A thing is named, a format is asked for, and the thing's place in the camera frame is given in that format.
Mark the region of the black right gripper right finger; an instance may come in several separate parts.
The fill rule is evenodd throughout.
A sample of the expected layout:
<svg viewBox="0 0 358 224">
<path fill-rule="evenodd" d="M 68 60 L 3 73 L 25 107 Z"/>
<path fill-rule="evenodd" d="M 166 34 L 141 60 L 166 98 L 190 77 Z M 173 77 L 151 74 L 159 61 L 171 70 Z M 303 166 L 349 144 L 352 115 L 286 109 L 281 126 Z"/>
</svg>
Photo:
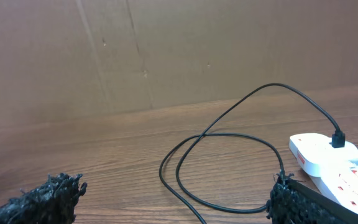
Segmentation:
<svg viewBox="0 0 358 224">
<path fill-rule="evenodd" d="M 315 192 L 291 175 L 278 174 L 266 203 L 272 224 L 358 224 L 358 214 Z"/>
</svg>

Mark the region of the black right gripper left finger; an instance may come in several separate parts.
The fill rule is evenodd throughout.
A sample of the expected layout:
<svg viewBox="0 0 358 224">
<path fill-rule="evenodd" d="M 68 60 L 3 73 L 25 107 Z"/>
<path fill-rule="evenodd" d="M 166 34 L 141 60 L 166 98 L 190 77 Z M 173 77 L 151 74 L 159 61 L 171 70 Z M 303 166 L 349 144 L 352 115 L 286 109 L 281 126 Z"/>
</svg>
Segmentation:
<svg viewBox="0 0 358 224">
<path fill-rule="evenodd" d="M 86 193 L 82 174 L 48 176 L 46 183 L 10 198 L 0 207 L 0 224 L 72 224 L 75 207 Z"/>
</svg>

